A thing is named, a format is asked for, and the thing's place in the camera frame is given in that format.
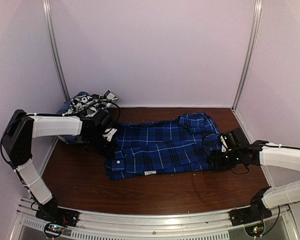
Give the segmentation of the blue plaid long sleeve shirt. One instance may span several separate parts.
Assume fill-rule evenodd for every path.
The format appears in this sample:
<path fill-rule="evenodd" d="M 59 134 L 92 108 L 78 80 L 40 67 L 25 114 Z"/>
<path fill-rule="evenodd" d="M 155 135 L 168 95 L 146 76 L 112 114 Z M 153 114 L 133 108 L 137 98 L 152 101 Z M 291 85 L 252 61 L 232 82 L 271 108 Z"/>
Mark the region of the blue plaid long sleeve shirt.
<path fill-rule="evenodd" d="M 208 157 L 222 149 L 220 129 L 206 113 L 173 120 L 119 123 L 114 156 L 104 161 L 112 181 L 211 169 Z"/>

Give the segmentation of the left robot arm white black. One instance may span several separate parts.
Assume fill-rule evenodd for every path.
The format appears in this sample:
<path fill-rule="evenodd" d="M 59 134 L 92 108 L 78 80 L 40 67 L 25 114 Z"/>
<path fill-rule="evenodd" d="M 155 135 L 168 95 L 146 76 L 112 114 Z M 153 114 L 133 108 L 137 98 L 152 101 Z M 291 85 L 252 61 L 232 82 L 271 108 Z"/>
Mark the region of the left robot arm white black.
<path fill-rule="evenodd" d="M 17 109 L 0 139 L 3 160 L 16 173 L 23 186 L 51 222 L 62 218 L 58 201 L 47 187 L 33 160 L 33 142 L 37 139 L 78 137 L 93 151 L 106 158 L 114 153 L 116 121 L 106 110 L 93 116 L 82 113 L 29 113 Z"/>

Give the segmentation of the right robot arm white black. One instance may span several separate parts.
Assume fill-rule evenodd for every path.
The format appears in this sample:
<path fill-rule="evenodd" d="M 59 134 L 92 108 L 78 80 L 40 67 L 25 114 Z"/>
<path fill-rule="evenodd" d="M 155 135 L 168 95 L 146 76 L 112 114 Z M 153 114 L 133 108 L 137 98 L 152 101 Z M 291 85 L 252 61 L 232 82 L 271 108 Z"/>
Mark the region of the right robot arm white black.
<path fill-rule="evenodd" d="M 218 137 L 221 150 L 208 156 L 213 169 L 233 169 L 239 164 L 245 168 L 253 166 L 272 166 L 300 172 L 300 147 L 275 144 L 266 140 L 249 143 L 240 127 Z M 300 180 L 283 186 L 260 190 L 250 201 L 246 210 L 249 220 L 258 220 L 267 210 L 286 204 L 300 202 Z"/>

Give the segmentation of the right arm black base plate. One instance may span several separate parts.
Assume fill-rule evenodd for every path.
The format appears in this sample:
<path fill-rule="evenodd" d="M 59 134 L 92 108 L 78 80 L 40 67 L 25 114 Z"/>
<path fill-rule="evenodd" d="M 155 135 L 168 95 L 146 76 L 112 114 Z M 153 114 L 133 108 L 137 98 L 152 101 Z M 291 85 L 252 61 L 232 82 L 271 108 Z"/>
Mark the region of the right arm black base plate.
<path fill-rule="evenodd" d="M 257 206 L 248 206 L 244 208 L 235 208 L 228 212 L 232 226 L 245 225 L 261 221 L 264 218 L 272 216 L 270 209 L 259 209 Z"/>

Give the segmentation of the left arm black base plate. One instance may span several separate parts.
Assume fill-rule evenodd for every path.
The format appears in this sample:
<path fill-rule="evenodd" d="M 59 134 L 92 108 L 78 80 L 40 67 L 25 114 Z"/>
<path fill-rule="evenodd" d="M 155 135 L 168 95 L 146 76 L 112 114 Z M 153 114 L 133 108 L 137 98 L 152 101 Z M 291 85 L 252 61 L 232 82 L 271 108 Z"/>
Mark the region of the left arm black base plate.
<path fill-rule="evenodd" d="M 76 227 L 79 212 L 58 206 L 39 206 L 35 217 L 61 226 Z"/>

